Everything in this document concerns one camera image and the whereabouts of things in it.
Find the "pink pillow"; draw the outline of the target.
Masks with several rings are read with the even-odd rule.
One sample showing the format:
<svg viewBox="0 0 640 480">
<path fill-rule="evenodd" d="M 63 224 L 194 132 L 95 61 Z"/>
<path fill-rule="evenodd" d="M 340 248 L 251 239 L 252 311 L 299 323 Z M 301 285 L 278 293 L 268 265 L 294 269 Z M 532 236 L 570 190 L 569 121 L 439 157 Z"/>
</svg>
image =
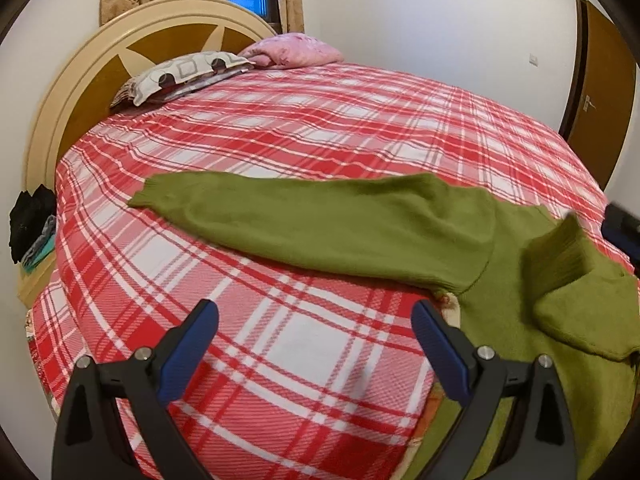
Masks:
<svg viewBox="0 0 640 480">
<path fill-rule="evenodd" d="M 274 70 L 292 70 L 344 61 L 344 55 L 337 48 L 301 32 L 288 32 L 254 42 L 243 49 L 239 56 L 247 58 L 256 67 Z"/>
</svg>

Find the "grey patterned pillow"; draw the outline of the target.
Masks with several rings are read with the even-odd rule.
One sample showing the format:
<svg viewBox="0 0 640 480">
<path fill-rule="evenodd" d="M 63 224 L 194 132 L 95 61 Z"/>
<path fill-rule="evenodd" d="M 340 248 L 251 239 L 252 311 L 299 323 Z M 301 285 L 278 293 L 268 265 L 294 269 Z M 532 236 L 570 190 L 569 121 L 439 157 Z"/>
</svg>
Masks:
<svg viewBox="0 0 640 480">
<path fill-rule="evenodd" d="M 241 75 L 255 64 L 242 56 L 222 51 L 185 54 L 157 64 L 131 77 L 114 95 L 111 108 L 166 103 L 179 96 Z"/>
</svg>

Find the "red white plaid bedspread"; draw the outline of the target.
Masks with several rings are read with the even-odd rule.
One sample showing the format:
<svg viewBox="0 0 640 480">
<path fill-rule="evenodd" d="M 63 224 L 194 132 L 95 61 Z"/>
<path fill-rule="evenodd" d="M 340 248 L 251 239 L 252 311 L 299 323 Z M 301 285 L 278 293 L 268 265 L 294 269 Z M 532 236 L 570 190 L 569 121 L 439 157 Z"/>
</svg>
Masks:
<svg viewBox="0 0 640 480">
<path fill-rule="evenodd" d="M 412 479 L 456 410 L 414 339 L 417 290 L 218 248 L 128 202 L 159 172 L 363 179 L 429 172 L 602 240 L 606 199 L 552 129 L 469 91 L 352 64 L 253 70 L 85 133 L 56 168 L 56 268 L 32 310 L 55 405 L 75 362 L 154 346 L 198 300 L 218 333 L 169 411 L 218 479 Z"/>
</svg>

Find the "cream nightstand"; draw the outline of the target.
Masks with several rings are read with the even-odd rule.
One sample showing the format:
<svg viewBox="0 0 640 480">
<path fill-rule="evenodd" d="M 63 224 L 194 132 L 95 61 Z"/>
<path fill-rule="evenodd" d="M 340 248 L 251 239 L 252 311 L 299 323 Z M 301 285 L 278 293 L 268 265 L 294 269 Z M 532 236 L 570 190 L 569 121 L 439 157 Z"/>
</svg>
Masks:
<svg viewBox="0 0 640 480">
<path fill-rule="evenodd" d="M 32 308 L 38 296 L 49 284 L 51 274 L 55 268 L 55 252 L 50 252 L 32 272 L 20 271 L 17 282 L 17 298 L 27 310 Z"/>
</svg>

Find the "brown wooden door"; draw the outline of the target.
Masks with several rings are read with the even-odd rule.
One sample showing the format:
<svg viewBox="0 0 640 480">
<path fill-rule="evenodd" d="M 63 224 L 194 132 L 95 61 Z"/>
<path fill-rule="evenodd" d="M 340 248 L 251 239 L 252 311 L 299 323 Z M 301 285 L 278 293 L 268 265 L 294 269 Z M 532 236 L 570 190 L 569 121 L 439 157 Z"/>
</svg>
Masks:
<svg viewBox="0 0 640 480">
<path fill-rule="evenodd" d="M 612 21 L 588 0 L 576 0 L 572 84 L 560 135 L 605 188 L 620 158 L 634 106 L 637 64 Z"/>
</svg>

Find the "dark clothes pile on nightstand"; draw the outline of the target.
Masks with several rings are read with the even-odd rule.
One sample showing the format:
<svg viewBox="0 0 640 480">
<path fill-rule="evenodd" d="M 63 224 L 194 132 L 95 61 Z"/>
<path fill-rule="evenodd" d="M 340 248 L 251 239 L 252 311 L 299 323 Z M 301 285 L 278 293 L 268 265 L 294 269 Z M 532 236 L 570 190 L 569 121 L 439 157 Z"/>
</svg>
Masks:
<svg viewBox="0 0 640 480">
<path fill-rule="evenodd" d="M 40 184 L 34 192 L 23 191 L 10 211 L 9 248 L 14 263 L 26 274 L 52 254 L 56 233 L 56 197 Z"/>
</svg>

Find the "cream wooden headboard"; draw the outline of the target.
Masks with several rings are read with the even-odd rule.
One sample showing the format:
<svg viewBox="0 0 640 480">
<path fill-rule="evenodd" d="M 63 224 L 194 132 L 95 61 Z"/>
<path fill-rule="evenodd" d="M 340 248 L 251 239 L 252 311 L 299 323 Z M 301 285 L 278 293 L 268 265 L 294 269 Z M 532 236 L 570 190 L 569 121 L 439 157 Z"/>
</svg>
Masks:
<svg viewBox="0 0 640 480">
<path fill-rule="evenodd" d="M 41 100 L 25 153 L 24 190 L 54 187 L 60 159 L 107 118 L 117 90 L 130 78 L 180 55 L 238 53 L 275 34 L 260 16 L 228 0 L 156 0 L 101 26 Z"/>
</svg>

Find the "green knitted sweater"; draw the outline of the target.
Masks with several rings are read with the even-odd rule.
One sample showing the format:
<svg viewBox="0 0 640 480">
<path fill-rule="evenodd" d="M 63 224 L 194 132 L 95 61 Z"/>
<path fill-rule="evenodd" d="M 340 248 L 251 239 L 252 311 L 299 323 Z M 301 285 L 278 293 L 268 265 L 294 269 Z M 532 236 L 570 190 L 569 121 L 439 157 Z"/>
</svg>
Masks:
<svg viewBox="0 0 640 480">
<path fill-rule="evenodd" d="M 304 270 L 455 296 L 462 330 L 509 359 L 555 360 L 580 478 L 625 429 L 639 353 L 636 278 L 574 214 L 432 174 L 374 180 L 157 174 L 131 197 L 206 242 Z"/>
</svg>

